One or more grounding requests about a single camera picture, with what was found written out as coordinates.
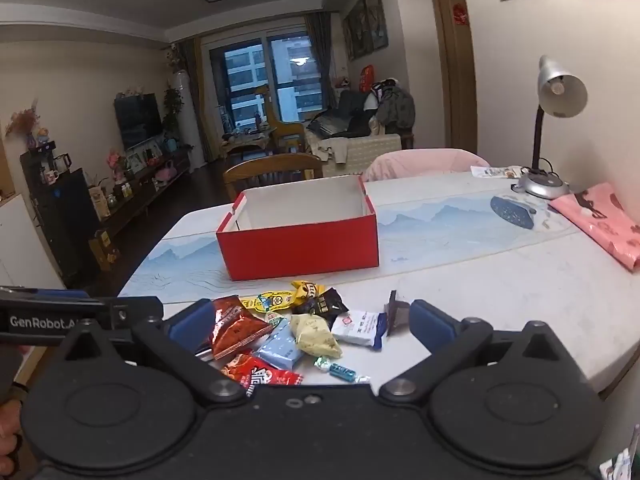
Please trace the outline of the person's left hand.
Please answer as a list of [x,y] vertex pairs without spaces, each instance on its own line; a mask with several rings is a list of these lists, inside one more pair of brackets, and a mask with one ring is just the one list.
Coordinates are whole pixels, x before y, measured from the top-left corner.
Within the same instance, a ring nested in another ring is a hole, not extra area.
[[6,401],[0,408],[0,474],[2,477],[12,474],[14,469],[14,461],[10,455],[17,447],[21,408],[21,402],[15,399]]

